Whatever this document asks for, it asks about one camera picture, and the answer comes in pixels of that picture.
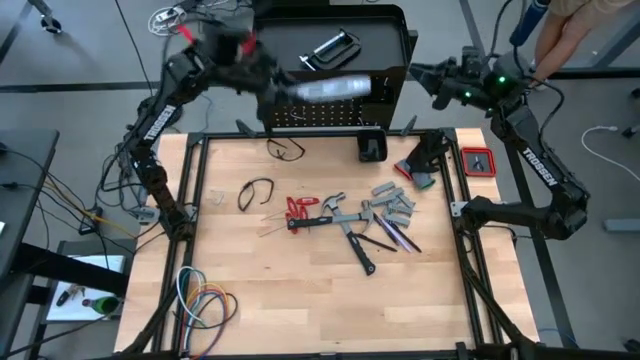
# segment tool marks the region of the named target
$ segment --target black tool case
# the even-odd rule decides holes
[[[360,54],[336,70],[312,71],[300,56],[336,36],[357,36]],[[402,9],[395,5],[274,7],[256,17],[257,38],[284,70],[301,81],[368,74],[370,96],[325,104],[281,106],[265,130],[296,127],[380,126],[389,129],[411,62],[412,46]]]

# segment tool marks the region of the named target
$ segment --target wooden tabletop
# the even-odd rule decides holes
[[[485,145],[480,129],[459,129],[458,138],[461,147]],[[440,350],[452,349],[458,341],[472,347],[441,176],[435,174],[436,184],[418,192],[392,169],[395,162],[409,154],[418,138],[389,137],[387,161],[369,164],[358,162],[355,138],[296,141],[306,148],[306,154],[295,162],[272,158],[264,139],[212,140],[209,144],[193,265],[240,302],[238,314],[228,324],[213,354]],[[186,135],[165,135],[160,140],[158,157],[174,194],[185,145]],[[193,161],[192,181],[198,157],[196,154]],[[453,168],[452,174],[458,191]],[[272,200],[260,205],[268,186],[256,185],[255,199],[242,213],[237,207],[238,193],[243,184],[256,177],[275,181]],[[347,198],[340,203],[341,210],[357,213],[361,200],[372,198],[371,189],[388,181],[402,186],[417,203],[417,212],[405,232],[423,253],[393,253],[363,242],[377,266],[370,277],[365,276],[340,226],[315,227],[310,233],[302,230],[297,235],[282,229],[260,237],[285,224],[284,220],[262,219],[284,210],[286,196],[324,199],[343,191]],[[473,177],[468,181],[472,195],[499,200],[494,178]],[[187,201],[193,185],[188,192]],[[221,194],[222,203],[215,205]],[[310,217],[314,217],[320,207],[309,210]],[[351,225],[360,231],[364,223]],[[160,231],[155,229],[139,243]],[[537,338],[508,231],[486,228],[480,233],[495,298],[525,335]],[[392,244],[376,224],[366,234]],[[161,237],[136,256],[116,350],[133,341],[155,310],[167,249],[168,241]],[[203,313],[209,324],[220,320],[214,307]],[[168,316],[169,336],[171,318]],[[484,318],[483,327],[485,338],[491,340]],[[204,350],[215,331],[195,331],[192,351]]]

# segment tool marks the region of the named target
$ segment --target gray floor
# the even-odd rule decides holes
[[[359,4],[360,0],[336,2]],[[32,11],[0,65],[0,85],[144,80],[112,1],[50,0],[49,3],[67,33],[53,38],[42,32],[38,16]],[[122,1],[125,17],[152,80],[159,77],[161,40],[147,32],[146,21],[154,9],[172,3],[171,0]],[[419,31],[413,61],[429,63],[452,55],[459,57],[461,47],[471,44],[458,1],[397,0],[381,3],[400,5],[408,27]],[[470,0],[470,3],[482,41],[488,47],[501,2]],[[22,0],[0,2],[0,39],[9,32],[23,4]],[[517,21],[517,8],[514,5],[505,14],[498,51],[508,49],[506,39]],[[594,31],[578,49],[572,63],[586,63],[593,52],[615,33],[625,16],[628,15],[623,13],[618,21]],[[532,44],[530,41],[524,46],[523,54],[531,55]],[[180,46],[179,41],[172,44],[175,49]],[[637,59],[640,59],[638,42],[616,61],[616,65],[639,66]],[[628,93],[640,83],[620,79],[558,81],[556,84],[565,92],[567,101],[549,127],[547,139],[584,181],[592,199],[587,225],[568,241],[550,242],[549,248],[578,343],[585,348],[620,350],[621,339],[640,338],[637,315],[640,288],[634,280],[640,271],[640,262],[637,261],[640,242],[637,235],[606,234],[601,223],[609,217],[640,217],[636,206],[636,201],[640,201],[640,191],[635,191],[638,184],[628,174],[588,154],[580,145],[580,136],[585,129],[595,125],[616,125],[623,129],[635,124],[639,115],[632,108]],[[58,129],[61,137],[52,171],[89,202],[93,198],[102,160],[121,139],[124,126],[135,120],[138,102],[147,95],[148,91],[144,90],[0,94],[0,108],[3,110],[0,128]],[[211,90],[208,95],[214,101],[209,131],[235,131],[233,121],[237,118],[259,127],[254,108],[247,105],[253,103],[251,97],[237,97],[224,89]],[[417,83],[406,83],[392,126],[400,128],[413,114],[417,114],[419,125],[423,127],[482,127],[497,158],[502,197],[517,200],[503,147],[488,131],[483,114],[457,104],[452,104],[446,111],[436,112],[426,105],[426,101],[427,94]],[[556,101],[553,92],[531,96],[532,107],[540,117]],[[206,108],[207,103],[202,100],[188,105],[177,127],[185,132],[202,129]],[[640,163],[636,161],[640,150],[638,141],[640,139],[624,140],[615,133],[594,133],[588,138],[594,149],[640,171]],[[533,174],[529,175],[534,197],[539,204],[544,204],[549,199],[546,189]],[[47,209],[65,217],[46,199],[43,202]],[[106,216],[126,224],[133,232],[137,231],[133,221],[119,211],[107,210]],[[53,219],[48,223],[53,234],[53,248],[60,240],[85,239]],[[117,232],[110,231],[109,234],[117,236]],[[44,245],[39,216],[33,217],[26,241]],[[554,327],[532,246],[521,240],[517,251],[538,328]],[[29,307],[14,347],[28,341],[29,324],[33,323],[34,315],[35,310]],[[69,327],[50,326],[47,335]],[[98,324],[45,345],[41,354],[51,359],[106,356],[112,350],[116,331],[116,323]],[[541,338],[551,345],[559,345],[558,335],[554,333],[541,333]]]

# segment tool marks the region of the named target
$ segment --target green bottle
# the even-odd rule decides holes
[[[105,296],[95,300],[84,299],[82,306],[90,307],[100,315],[108,315],[120,306],[120,299],[113,296]]]

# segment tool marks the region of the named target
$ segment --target hammer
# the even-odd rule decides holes
[[[342,212],[338,208],[338,201],[343,200],[344,198],[346,198],[346,195],[342,192],[337,195],[329,196],[322,203],[322,212],[324,213],[324,210],[326,208],[329,208],[331,209],[331,212],[333,213],[334,216],[342,216]],[[369,203],[368,201],[362,202],[362,207],[365,209],[365,212],[367,210],[371,211],[371,208],[368,206],[368,203]],[[367,276],[373,274],[376,271],[376,266],[371,262],[371,260],[369,260],[369,258],[367,257],[367,254],[362,249],[362,246],[360,246],[360,241],[353,233],[353,230],[351,230],[351,226],[349,226],[349,223],[341,222],[340,226],[342,227],[342,231],[344,231],[344,234],[347,235],[349,244],[351,244],[351,247],[353,248],[353,251],[356,253],[358,260],[360,260],[360,263],[364,268],[364,272],[367,274]]]
[[[327,200],[331,201],[332,198],[333,196],[327,198]],[[325,209],[325,206],[328,206],[327,200],[325,200],[325,203],[322,205],[323,211]],[[301,227],[320,226],[320,225],[336,224],[336,223],[343,223],[348,221],[359,221],[359,220],[367,221],[367,225],[365,225],[364,230],[362,230],[362,232],[364,233],[365,231],[367,231],[367,229],[373,222],[373,210],[371,210],[371,206],[369,205],[368,201],[366,202],[366,206],[365,206],[365,202],[364,201],[362,202],[362,212],[358,214],[321,216],[313,219],[291,219],[287,222],[287,229],[291,230],[291,229],[297,229]]]

